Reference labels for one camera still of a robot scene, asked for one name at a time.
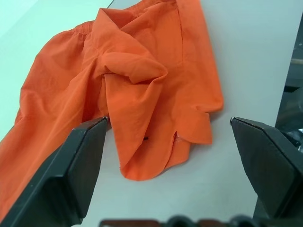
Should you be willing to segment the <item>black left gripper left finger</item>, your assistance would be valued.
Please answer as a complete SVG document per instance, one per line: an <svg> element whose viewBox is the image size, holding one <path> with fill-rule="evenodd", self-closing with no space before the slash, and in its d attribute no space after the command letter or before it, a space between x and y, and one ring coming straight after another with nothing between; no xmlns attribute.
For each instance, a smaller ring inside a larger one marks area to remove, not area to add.
<svg viewBox="0 0 303 227"><path fill-rule="evenodd" d="M84 122L36 171L2 227L72 227L86 217L98 179L107 118Z"/></svg>

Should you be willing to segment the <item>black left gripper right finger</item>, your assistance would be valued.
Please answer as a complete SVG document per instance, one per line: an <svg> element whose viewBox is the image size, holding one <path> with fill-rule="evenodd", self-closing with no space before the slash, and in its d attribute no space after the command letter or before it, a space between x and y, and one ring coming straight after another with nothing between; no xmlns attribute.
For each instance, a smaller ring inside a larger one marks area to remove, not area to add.
<svg viewBox="0 0 303 227"><path fill-rule="evenodd" d="M257 194L254 216L303 218L303 155L277 128L233 117L230 125Z"/></svg>

